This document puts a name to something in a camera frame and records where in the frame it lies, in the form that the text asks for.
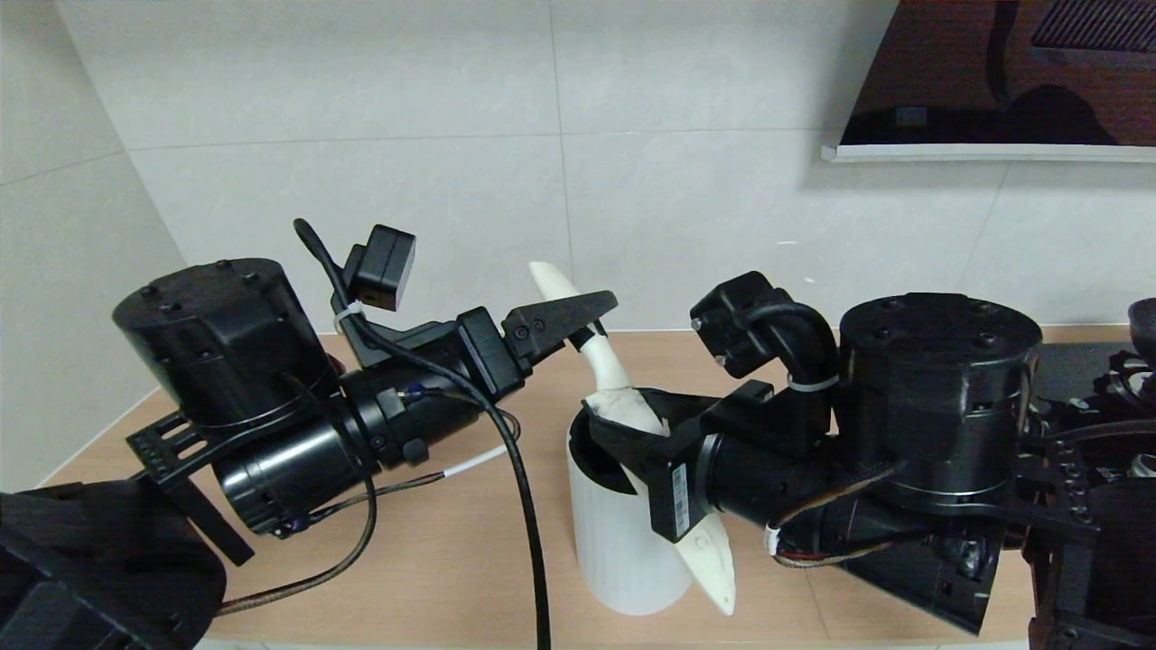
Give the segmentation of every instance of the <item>black motor housing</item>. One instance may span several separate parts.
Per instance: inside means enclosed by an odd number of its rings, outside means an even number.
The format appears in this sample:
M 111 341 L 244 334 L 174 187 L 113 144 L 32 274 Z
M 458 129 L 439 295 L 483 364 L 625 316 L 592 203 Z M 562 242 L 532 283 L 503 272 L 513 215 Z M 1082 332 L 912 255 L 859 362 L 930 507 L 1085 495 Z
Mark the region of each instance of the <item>black motor housing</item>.
M 840 444 L 851 466 L 904 461 L 881 495 L 935 514 L 1000 498 L 1011 483 L 1043 333 L 1013 309 L 907 294 L 839 324 Z
M 221 260 L 154 280 L 112 319 L 190 422 L 223 440 L 312 408 L 336 371 L 281 265 Z

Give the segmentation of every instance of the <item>white cable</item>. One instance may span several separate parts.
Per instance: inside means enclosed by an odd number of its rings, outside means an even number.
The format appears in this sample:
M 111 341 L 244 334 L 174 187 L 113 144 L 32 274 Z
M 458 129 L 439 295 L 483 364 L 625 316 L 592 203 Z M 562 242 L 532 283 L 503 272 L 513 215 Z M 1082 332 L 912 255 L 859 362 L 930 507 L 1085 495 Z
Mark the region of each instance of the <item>white cable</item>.
M 779 533 L 783 529 L 772 529 L 771 524 L 766 524 L 763 529 L 763 548 L 775 557 L 779 554 Z
M 502 456 L 503 453 L 505 453 L 505 445 L 498 445 L 489 451 L 483 451 L 482 453 L 479 453 L 477 456 L 470 458 L 469 460 L 458 463 L 457 465 L 451 465 L 445 470 L 442 470 L 442 473 L 445 474 L 445 478 L 449 479 L 454 474 L 460 474 L 466 470 L 469 470 L 470 467 L 476 467 L 491 458 L 497 458 L 498 456 Z
M 339 311 L 338 315 L 333 317 L 333 328 L 339 334 L 343 334 L 344 330 L 341 328 L 341 322 L 355 313 L 365 313 L 365 304 L 363 302 L 354 301 Z
M 787 387 L 800 393 L 817 393 L 818 391 L 827 390 L 838 383 L 839 383 L 838 375 L 833 377 L 828 377 L 827 379 L 823 379 L 817 384 L 796 384 L 794 383 L 793 379 L 791 379 L 791 375 L 787 375 Z

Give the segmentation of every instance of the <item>zip tie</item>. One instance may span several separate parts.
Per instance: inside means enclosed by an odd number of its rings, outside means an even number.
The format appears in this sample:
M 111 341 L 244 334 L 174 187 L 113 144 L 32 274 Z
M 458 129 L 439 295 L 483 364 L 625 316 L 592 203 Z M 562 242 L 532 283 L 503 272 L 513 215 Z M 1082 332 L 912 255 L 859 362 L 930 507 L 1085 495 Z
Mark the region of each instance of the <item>zip tie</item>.
M 818 391 L 825 391 L 827 389 L 839 383 L 839 376 L 829 377 L 817 384 L 796 384 L 791 379 L 791 375 L 787 375 L 787 387 L 800 393 L 817 393 Z
M 341 327 L 341 322 L 355 313 L 365 313 L 365 304 L 361 301 L 354 301 L 349 303 L 349 306 L 342 309 L 333 317 L 333 328 L 338 331 L 339 334 L 344 334 L 344 330 Z
M 779 533 L 783 529 L 772 529 L 771 523 L 766 523 L 766 527 L 763 529 L 763 548 L 775 557 L 779 554 Z

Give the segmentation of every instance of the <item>barcode label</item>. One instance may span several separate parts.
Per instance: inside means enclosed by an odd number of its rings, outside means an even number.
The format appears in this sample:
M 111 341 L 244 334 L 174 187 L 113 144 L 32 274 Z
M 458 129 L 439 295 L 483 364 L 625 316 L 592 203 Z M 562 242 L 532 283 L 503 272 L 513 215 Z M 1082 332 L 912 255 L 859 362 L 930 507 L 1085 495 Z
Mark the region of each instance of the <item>barcode label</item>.
M 687 466 L 679 465 L 670 474 L 674 481 L 674 527 L 679 537 L 690 530 L 690 497 L 687 495 Z

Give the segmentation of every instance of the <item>tiled wall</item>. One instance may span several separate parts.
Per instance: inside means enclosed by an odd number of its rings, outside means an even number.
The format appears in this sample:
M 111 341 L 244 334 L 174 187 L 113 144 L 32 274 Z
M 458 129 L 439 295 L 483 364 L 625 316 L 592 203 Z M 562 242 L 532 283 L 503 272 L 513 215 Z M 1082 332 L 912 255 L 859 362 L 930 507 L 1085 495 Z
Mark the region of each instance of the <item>tiled wall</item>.
M 1156 295 L 1156 165 L 817 160 L 895 0 L 64 2 L 112 121 L 191 263 L 265 256 L 332 330 L 289 226 L 338 257 L 418 235 L 395 325 L 612 288 L 616 328 L 687 326 L 766 273 L 830 319 L 962 290 L 1038 320 Z
M 110 318 L 183 266 L 51 2 L 0 2 L 0 489 L 154 386 Z

